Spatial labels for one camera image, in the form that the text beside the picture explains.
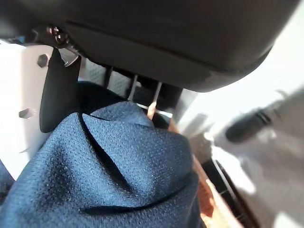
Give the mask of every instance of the metal rod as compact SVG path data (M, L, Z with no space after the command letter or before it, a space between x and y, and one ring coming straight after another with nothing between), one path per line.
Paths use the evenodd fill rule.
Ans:
M132 87L131 87L130 95L129 95L129 98L128 98L129 101L133 100L134 93L135 93L135 90L136 90L137 78L138 78L138 75L135 75L134 79L133 79L133 82L132 82Z
M155 93L154 93L153 102L157 102L158 95L160 94L160 91L161 91L161 88L162 88L161 86L162 86L162 83L159 82L159 83L157 84L157 88L156 88L156 91L155 91Z

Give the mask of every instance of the bolt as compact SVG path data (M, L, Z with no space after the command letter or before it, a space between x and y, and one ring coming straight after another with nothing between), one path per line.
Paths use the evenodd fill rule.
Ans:
M44 68L47 66L47 63L48 63L48 57L46 54L40 55L38 57L38 60L37 60L38 66L40 66L41 68Z

